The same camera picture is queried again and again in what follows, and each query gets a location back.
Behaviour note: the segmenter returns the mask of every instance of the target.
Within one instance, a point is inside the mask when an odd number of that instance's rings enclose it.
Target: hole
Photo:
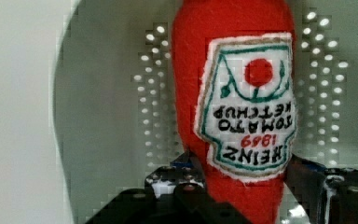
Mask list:
[[[310,44],[308,42],[302,42],[301,48],[306,49]]]
[[[309,103],[310,105],[313,105],[313,103],[315,103],[315,99],[309,98],[308,103]]]
[[[334,112],[331,115],[334,119],[339,119],[339,114],[337,112]]]
[[[142,55],[141,60],[144,62],[149,61],[149,57],[147,55]]]
[[[319,54],[320,52],[321,52],[321,50],[317,49],[317,48],[312,50],[313,54]]]
[[[165,32],[165,29],[164,29],[164,27],[162,27],[162,26],[158,26],[158,27],[157,27],[157,31],[158,31],[159,33],[163,34],[163,33]]]
[[[337,162],[336,161],[329,161],[328,162],[330,165],[337,165]]]
[[[320,105],[320,106],[319,106],[319,109],[321,109],[321,110],[326,110],[326,109],[327,109],[327,106],[326,106],[326,105]]]
[[[339,126],[336,125],[336,124],[334,124],[334,125],[331,126],[331,129],[332,129],[333,131],[338,131],[338,130],[339,130]]]
[[[149,35],[146,35],[146,39],[153,41],[155,39],[155,37],[153,35],[149,34]]]
[[[330,68],[325,67],[324,70],[322,70],[325,74],[329,74],[330,73]]]
[[[337,81],[343,81],[344,80],[344,76],[342,76],[342,75],[336,75],[336,80]]]
[[[328,42],[327,46],[329,48],[335,48],[338,45],[338,42],[336,40],[332,40],[330,42]]]
[[[307,19],[308,19],[309,21],[315,19],[315,17],[316,17],[316,13],[315,13],[315,12],[310,12],[310,13],[308,13],[308,15],[307,15]]]
[[[324,39],[324,35],[316,35],[315,36],[315,40],[317,40],[317,41],[321,41],[323,39]]]
[[[326,26],[326,25],[328,25],[328,23],[330,23],[330,20],[329,20],[329,19],[322,19],[322,20],[319,22],[319,24],[320,24],[321,26]]]
[[[341,102],[339,100],[333,101],[333,105],[341,105]]]
[[[229,217],[231,214],[228,211],[220,212],[220,217]]]
[[[312,66],[312,67],[317,67],[317,66],[318,66],[318,62],[313,61],[312,63],[310,63],[310,66]]]
[[[347,67],[348,67],[348,63],[346,63],[346,62],[339,63],[339,64],[338,64],[338,67],[340,67],[340,68],[347,68]]]
[[[314,80],[314,79],[316,79],[316,74],[310,74],[310,79],[312,79],[312,80]]]
[[[333,55],[327,54],[326,56],[324,56],[324,59],[325,59],[326,61],[331,61],[331,60],[333,60]]]
[[[323,80],[323,81],[321,82],[321,84],[322,84],[322,86],[328,86],[328,81],[327,81],[327,80]]]
[[[342,89],[340,87],[336,87],[336,88],[334,88],[334,92],[337,94],[340,94],[340,93],[342,93]]]
[[[304,35],[309,35],[310,32],[311,32],[310,28],[305,28],[304,31],[303,31]]]
[[[133,79],[135,81],[140,81],[140,80],[142,80],[142,76],[141,75],[136,75],[136,76],[133,77]]]

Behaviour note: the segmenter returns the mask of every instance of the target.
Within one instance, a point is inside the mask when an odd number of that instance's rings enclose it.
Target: red felt ketchup bottle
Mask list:
[[[284,0],[185,0],[172,28],[178,130],[209,194],[274,223],[296,135]]]

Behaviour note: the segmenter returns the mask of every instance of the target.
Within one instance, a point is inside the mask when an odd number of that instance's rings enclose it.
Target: white background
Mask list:
[[[0,0],[0,223],[71,223],[49,110],[69,0]]]

